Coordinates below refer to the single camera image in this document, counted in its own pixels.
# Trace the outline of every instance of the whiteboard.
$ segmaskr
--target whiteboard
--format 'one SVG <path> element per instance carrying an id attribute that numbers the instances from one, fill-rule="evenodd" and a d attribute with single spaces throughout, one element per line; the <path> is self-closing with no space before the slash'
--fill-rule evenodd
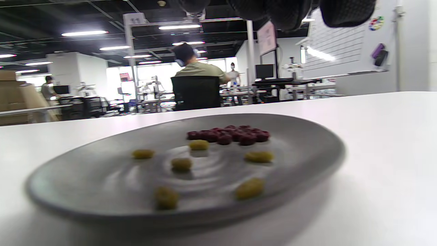
<path id="1" fill-rule="evenodd" d="M 391 56 L 395 52 L 395 8 L 397 0 L 378 0 L 375 12 L 364 24 L 353 28 L 329 28 L 322 19 L 320 9 L 313 12 L 307 47 L 304 78 L 335 77 L 371 71 L 389 70 Z M 374 19 L 384 22 L 376 24 Z M 385 65 L 374 65 L 372 53 L 379 44 L 389 52 Z"/>

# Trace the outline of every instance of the man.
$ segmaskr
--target man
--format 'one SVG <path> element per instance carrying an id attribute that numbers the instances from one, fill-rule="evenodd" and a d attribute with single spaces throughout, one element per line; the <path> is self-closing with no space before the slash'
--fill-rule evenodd
<path id="1" fill-rule="evenodd" d="M 189 44 L 183 43 L 174 48 L 173 52 L 177 60 L 185 63 L 185 68 L 177 72 L 175 77 L 215 76 L 220 78 L 220 84 L 227 84 L 231 81 L 219 67 L 199 62 Z"/>
<path id="2" fill-rule="evenodd" d="M 46 76 L 45 83 L 41 86 L 41 94 L 45 100 L 50 104 L 51 98 L 56 97 L 57 94 L 53 91 L 53 77 Z"/>

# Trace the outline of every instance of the colorful sticker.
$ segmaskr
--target colorful sticker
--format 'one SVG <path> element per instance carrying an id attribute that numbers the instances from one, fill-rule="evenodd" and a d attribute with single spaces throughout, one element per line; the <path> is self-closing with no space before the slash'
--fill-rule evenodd
<path id="1" fill-rule="evenodd" d="M 384 17 L 378 16 L 378 17 L 372 19 L 372 21 L 369 24 L 369 29 L 371 31 L 376 31 L 376 30 L 380 29 L 383 24 L 384 24 Z"/>

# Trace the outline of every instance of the yellow food piece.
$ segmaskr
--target yellow food piece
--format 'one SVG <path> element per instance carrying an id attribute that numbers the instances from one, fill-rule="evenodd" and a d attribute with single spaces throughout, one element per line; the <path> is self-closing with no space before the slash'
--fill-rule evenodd
<path id="1" fill-rule="evenodd" d="M 155 199 L 160 209 L 175 209 L 179 200 L 179 194 L 168 187 L 158 187 L 155 190 Z"/>
<path id="2" fill-rule="evenodd" d="M 244 156 L 244 158 L 250 162 L 268 163 L 271 162 L 274 157 L 272 152 L 260 151 L 260 152 L 249 152 Z"/>
<path id="3" fill-rule="evenodd" d="M 209 142 L 205 140 L 194 140 L 189 146 L 191 150 L 207 150 L 209 148 Z"/>
<path id="4" fill-rule="evenodd" d="M 238 200 L 257 197 L 264 192 L 264 183 L 264 180 L 260 178 L 249 179 L 237 187 L 235 196 Z"/>
<path id="5" fill-rule="evenodd" d="M 155 152 L 149 149 L 138 149 L 132 152 L 135 159 L 149 159 L 152 158 Z"/>
<path id="6" fill-rule="evenodd" d="M 189 158 L 176 158 L 171 160 L 171 165 L 173 166 L 173 170 L 179 172 L 188 172 L 191 169 L 193 163 Z"/>

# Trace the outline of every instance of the headphones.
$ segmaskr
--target headphones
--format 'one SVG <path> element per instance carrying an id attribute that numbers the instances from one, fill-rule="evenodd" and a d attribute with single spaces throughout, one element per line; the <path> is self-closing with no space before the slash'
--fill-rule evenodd
<path id="1" fill-rule="evenodd" d="M 200 58 L 200 54 L 198 53 L 198 51 L 199 51 L 198 49 L 193 49 L 194 56 L 196 56 L 196 58 Z M 176 59 L 176 60 L 174 60 L 174 62 L 176 62 L 181 67 L 186 66 L 185 62 L 183 60 Z"/>

